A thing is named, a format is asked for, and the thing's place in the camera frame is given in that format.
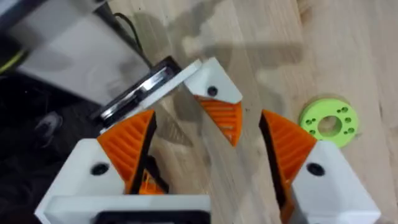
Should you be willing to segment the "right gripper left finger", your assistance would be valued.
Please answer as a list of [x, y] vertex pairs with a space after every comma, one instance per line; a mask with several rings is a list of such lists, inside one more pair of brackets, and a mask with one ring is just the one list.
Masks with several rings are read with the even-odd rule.
[[147, 110], [97, 138], [78, 141], [35, 214], [128, 208], [135, 195], [155, 195], [156, 172], [149, 167], [148, 153], [156, 127], [155, 111]]

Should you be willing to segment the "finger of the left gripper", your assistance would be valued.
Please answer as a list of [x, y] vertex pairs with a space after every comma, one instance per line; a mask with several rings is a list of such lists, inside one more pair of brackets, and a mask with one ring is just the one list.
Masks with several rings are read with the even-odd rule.
[[184, 81], [189, 92], [232, 146], [243, 128], [243, 96], [216, 58], [202, 62]]

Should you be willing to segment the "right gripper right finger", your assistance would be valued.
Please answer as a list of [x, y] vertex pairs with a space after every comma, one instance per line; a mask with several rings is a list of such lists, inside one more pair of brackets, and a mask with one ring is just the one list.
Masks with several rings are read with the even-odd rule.
[[380, 209], [335, 143], [268, 110], [262, 110], [259, 128], [282, 223], [379, 220]]

